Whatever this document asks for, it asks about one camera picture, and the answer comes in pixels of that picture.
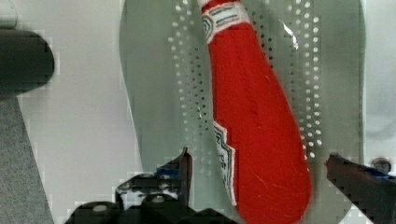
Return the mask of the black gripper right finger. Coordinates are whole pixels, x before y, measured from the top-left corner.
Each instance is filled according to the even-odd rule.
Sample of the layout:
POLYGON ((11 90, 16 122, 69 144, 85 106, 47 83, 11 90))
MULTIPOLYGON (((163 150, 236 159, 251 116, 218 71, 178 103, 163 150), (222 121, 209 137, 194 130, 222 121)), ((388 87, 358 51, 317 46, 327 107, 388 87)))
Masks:
POLYGON ((395 224, 395 176, 334 153, 325 161, 331 181, 374 224, 395 224))

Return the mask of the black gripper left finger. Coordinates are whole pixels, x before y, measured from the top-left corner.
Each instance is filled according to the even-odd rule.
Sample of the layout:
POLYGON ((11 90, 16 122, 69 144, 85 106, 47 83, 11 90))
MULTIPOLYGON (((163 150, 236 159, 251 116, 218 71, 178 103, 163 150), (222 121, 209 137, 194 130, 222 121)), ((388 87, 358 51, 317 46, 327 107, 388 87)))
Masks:
POLYGON ((115 201, 80 205, 64 224, 238 224, 212 208, 189 207, 192 158, 186 148, 154 173, 115 189, 115 201))

